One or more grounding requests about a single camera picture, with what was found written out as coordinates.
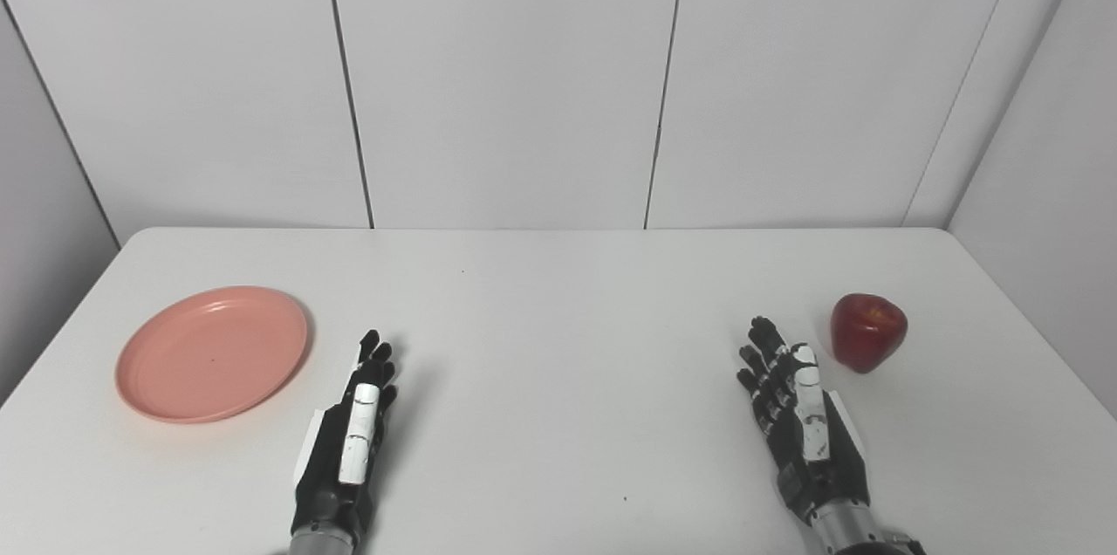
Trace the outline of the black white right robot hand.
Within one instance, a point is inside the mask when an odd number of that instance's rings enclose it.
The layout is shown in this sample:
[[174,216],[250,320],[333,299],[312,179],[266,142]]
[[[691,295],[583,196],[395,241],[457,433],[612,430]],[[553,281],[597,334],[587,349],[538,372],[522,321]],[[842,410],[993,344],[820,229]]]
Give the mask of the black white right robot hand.
[[737,380],[777,467],[779,495],[798,519],[821,519],[833,503],[870,503],[863,456],[833,398],[822,387],[815,352],[785,343],[766,317],[750,322]]

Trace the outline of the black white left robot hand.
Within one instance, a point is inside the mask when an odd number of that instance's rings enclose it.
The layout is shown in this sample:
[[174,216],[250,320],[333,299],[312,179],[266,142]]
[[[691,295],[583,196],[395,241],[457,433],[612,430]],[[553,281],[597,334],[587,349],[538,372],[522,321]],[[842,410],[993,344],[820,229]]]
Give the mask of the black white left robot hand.
[[295,484],[292,554],[355,554],[366,538],[373,467],[398,396],[392,353],[367,331],[338,403],[319,412]]

